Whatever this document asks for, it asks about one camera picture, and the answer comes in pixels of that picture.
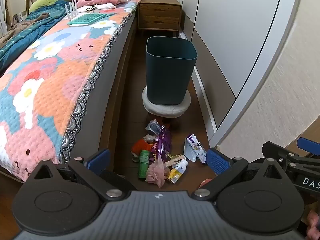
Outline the person right hand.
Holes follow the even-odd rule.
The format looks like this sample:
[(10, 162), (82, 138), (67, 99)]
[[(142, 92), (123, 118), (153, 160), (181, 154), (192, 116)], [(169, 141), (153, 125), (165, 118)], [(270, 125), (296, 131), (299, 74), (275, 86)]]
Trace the person right hand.
[(306, 231), (306, 239), (318, 240), (320, 237), (319, 229), (317, 225), (319, 223), (319, 215), (315, 211), (311, 210), (307, 216), (308, 228)]

